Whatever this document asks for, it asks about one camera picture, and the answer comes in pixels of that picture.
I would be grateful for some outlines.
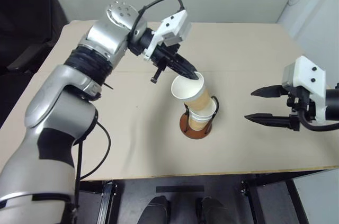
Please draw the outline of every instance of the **paper cup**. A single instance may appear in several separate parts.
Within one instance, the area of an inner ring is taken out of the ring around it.
[[[189,125],[192,130],[202,130],[206,124],[211,120],[217,105],[213,99],[209,98],[208,105],[198,111],[190,109]]]
[[[182,100],[190,109],[203,110],[209,103],[210,96],[205,87],[205,80],[201,73],[195,72],[198,80],[177,76],[171,86],[174,97]]]

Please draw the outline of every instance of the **beige table top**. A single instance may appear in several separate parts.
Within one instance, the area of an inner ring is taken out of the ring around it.
[[[0,169],[23,139],[30,100],[92,23],[76,21],[64,28],[8,116],[0,129]],[[204,74],[209,92],[219,99],[211,134],[201,140],[185,137],[179,129],[184,106],[170,91],[176,74],[168,70],[154,85],[149,80],[156,68],[128,52],[107,78],[114,90],[103,87],[102,98],[94,103],[112,148],[88,180],[339,167],[338,131],[293,132],[244,119],[251,113],[289,114],[286,98],[250,96],[259,87],[279,84],[284,66],[302,55],[279,25],[194,23],[180,54]],[[105,134],[95,128],[84,143],[83,174],[97,165],[106,146]]]

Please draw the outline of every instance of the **floor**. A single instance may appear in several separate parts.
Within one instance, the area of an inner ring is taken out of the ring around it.
[[[252,224],[248,199],[240,192],[241,181],[245,178],[244,175],[219,175],[121,181],[123,192],[117,224],[136,224],[148,202],[159,195],[164,195],[171,201],[171,224],[196,224],[195,199],[204,196],[211,196],[224,204],[235,223]],[[159,186],[182,185],[187,186],[185,191],[156,193]],[[259,187],[258,193],[267,224],[298,223],[285,183]],[[80,195],[80,205],[78,223],[96,223],[100,195],[83,192]]]

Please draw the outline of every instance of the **stacked paper cups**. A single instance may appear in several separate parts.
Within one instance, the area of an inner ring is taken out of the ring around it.
[[[172,82],[171,91],[174,97],[188,106],[190,128],[199,131],[211,120],[217,105],[208,94],[202,74],[195,73],[198,80],[177,76]]]

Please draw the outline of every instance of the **person's foot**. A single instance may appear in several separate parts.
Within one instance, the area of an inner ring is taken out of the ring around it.
[[[211,197],[197,198],[195,200],[195,211],[198,217],[198,224],[234,223],[224,205]]]
[[[171,216],[171,203],[165,196],[153,198],[142,212],[138,224],[168,224]]]

